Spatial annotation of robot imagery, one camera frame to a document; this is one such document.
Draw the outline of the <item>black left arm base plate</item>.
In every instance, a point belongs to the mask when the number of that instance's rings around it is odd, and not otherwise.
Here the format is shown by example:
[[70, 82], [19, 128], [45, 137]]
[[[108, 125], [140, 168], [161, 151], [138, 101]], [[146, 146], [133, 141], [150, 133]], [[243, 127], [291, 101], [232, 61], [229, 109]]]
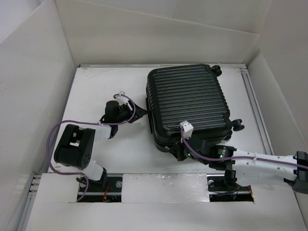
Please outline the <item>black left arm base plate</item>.
[[120, 203], [122, 201], [122, 174], [108, 174], [105, 182], [89, 180], [85, 194], [85, 178], [77, 178], [79, 189], [77, 202], [79, 203]]

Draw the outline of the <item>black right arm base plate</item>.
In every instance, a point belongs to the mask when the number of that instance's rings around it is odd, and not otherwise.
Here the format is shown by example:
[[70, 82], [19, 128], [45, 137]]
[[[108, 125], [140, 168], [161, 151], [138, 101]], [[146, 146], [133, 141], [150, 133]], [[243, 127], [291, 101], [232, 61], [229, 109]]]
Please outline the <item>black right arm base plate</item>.
[[251, 186], [227, 186], [223, 175], [207, 177], [210, 202], [254, 202]]

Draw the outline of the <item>black ribbed hard-shell suitcase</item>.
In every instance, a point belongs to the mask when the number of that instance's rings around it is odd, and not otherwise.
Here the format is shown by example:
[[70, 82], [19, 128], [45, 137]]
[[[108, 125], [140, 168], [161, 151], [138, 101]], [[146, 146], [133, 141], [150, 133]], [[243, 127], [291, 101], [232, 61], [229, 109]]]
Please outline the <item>black ribbed hard-shell suitcase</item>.
[[146, 82], [146, 107], [151, 134], [158, 150], [169, 152], [180, 141], [180, 123], [193, 126], [193, 137], [212, 144], [228, 141], [244, 129], [231, 112], [218, 77], [219, 65], [180, 65], [150, 71]]

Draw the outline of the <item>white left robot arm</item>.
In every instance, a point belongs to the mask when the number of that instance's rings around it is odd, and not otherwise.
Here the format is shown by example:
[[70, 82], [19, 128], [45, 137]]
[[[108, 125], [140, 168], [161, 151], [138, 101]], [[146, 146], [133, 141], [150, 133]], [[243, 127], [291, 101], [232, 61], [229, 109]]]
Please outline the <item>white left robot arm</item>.
[[108, 140], [118, 132], [118, 126], [133, 123], [147, 114], [124, 92], [114, 95], [105, 105], [104, 115], [98, 123], [65, 122], [66, 126], [55, 148], [55, 163], [75, 169], [81, 173], [80, 183], [89, 183], [95, 190], [107, 186], [107, 171], [92, 160], [95, 141]]

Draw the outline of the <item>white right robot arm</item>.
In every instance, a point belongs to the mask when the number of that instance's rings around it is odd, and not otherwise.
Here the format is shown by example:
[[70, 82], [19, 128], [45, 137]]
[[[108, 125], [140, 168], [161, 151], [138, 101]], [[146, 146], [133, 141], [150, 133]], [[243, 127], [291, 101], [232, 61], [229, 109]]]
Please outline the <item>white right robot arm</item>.
[[226, 145], [211, 145], [206, 140], [193, 137], [194, 127], [188, 121], [181, 122], [179, 130], [184, 156], [223, 171], [222, 183], [229, 190], [237, 186], [265, 184], [290, 187], [296, 193], [308, 193], [306, 152], [279, 156], [243, 151]]

